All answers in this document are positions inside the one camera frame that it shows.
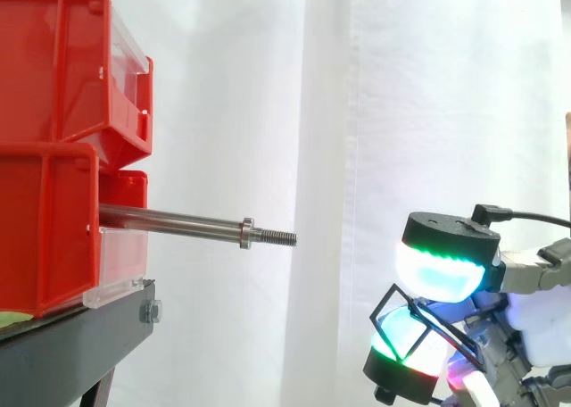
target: steel shaft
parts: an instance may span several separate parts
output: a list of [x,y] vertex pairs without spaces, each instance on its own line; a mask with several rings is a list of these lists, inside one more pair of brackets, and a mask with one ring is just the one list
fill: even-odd
[[99,220],[103,226],[232,242],[240,244],[243,249],[250,249],[252,242],[285,246],[297,245],[295,233],[256,228],[252,218],[244,218],[242,222],[216,220],[143,208],[100,204]]

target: white curtain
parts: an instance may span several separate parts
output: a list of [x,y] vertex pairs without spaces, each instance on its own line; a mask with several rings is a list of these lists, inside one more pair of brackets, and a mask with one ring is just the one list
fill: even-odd
[[112,1],[155,62],[149,206],[300,245],[151,235],[163,321],[111,407],[378,405],[367,316],[408,212],[568,213],[559,0]]

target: threaded rod end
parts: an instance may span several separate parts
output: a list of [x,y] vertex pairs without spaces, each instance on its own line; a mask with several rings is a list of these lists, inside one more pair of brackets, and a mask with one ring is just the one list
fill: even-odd
[[260,234],[260,242],[263,244],[297,246],[297,235],[286,231],[263,229]]

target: black cable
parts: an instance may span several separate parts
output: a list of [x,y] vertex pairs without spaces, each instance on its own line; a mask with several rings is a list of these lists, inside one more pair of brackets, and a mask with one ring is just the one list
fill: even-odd
[[549,222],[550,224],[571,228],[571,221],[563,220],[561,218],[551,217],[549,215],[541,215],[540,213],[514,211],[511,218],[512,219],[517,218],[520,220],[543,221],[543,222]]
[[441,405],[443,403],[443,400],[439,400],[438,398],[434,398],[433,396],[431,396],[430,397],[430,403],[436,404],[436,405]]
[[512,211],[510,208],[501,208],[492,204],[477,204],[472,213],[472,221],[490,227],[493,222],[510,221],[514,219],[535,220],[548,222],[557,226],[571,228],[571,221],[561,218],[541,215],[540,213]]

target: yellow object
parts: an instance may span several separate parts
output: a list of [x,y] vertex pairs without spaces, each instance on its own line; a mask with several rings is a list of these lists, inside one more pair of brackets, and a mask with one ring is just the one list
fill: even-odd
[[25,322],[33,317],[33,315],[19,313],[18,311],[0,311],[0,328],[8,327],[17,322]]

